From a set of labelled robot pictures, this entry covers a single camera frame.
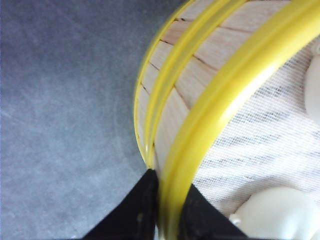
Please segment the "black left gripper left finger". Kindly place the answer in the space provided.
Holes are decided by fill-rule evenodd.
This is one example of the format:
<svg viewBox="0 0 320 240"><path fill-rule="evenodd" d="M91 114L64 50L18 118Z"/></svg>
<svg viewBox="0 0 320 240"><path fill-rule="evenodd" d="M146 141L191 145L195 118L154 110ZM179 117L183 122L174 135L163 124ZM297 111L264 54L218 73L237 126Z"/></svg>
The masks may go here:
<svg viewBox="0 0 320 240"><path fill-rule="evenodd" d="M158 178L148 169L122 202L82 238L84 240L153 240Z"/></svg>

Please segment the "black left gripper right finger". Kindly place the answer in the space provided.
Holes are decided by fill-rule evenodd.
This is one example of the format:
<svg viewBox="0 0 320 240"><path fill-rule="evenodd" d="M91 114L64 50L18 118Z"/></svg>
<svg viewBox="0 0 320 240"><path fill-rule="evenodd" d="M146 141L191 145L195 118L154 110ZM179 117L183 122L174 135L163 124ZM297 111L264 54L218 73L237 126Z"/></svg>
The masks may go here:
<svg viewBox="0 0 320 240"><path fill-rule="evenodd" d="M213 207L192 184L178 227L180 240L246 240L248 237Z"/></svg>

